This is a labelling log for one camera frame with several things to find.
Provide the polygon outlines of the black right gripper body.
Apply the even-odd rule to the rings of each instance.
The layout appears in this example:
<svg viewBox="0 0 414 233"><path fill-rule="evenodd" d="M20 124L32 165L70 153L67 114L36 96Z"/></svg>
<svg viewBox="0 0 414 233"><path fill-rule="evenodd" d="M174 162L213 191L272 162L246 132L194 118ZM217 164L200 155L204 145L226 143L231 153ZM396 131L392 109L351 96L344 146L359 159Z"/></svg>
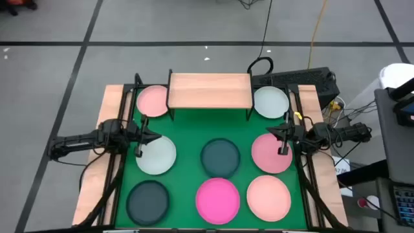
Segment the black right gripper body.
<svg viewBox="0 0 414 233"><path fill-rule="evenodd" d="M285 123L279 126L279 130L282 135L282 144L278 152L280 155L287 155L289 152L288 141L298 141L303 138L304 128L303 126L296 125L294 122L294 116L298 116L298 112L289 111L285 116Z"/></svg>

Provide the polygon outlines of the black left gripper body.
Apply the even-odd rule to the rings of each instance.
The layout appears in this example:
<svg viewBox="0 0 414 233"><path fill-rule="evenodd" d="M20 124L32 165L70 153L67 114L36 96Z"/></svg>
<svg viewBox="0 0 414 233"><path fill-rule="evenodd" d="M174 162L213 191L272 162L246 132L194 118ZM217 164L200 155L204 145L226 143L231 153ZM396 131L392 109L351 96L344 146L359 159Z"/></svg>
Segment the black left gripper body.
<svg viewBox="0 0 414 233"><path fill-rule="evenodd" d="M146 142L146 135L145 129L147 127L147 116L141 116L141 126L138 126L134 120L131 120L127 124L127 139L130 142L137 142L137 146L135 147L134 154L135 157L141 158L142 157L142 146L147 144Z"/></svg>

